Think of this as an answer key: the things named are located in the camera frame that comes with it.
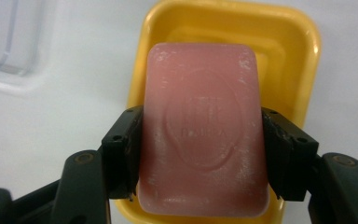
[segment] yellow soap dish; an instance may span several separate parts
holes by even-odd
[[[257,58],[261,105],[302,127],[321,52],[314,23],[289,7],[223,0],[162,0],[145,17],[134,65],[128,107],[142,105],[148,51],[161,42],[236,43]],[[255,218],[174,217],[148,214],[137,198],[117,200],[133,223],[281,223],[283,200],[270,190],[267,212]]]

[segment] pink soap bar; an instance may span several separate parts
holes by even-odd
[[[243,45],[148,56],[139,202],[149,213],[256,217],[269,202],[257,69]]]

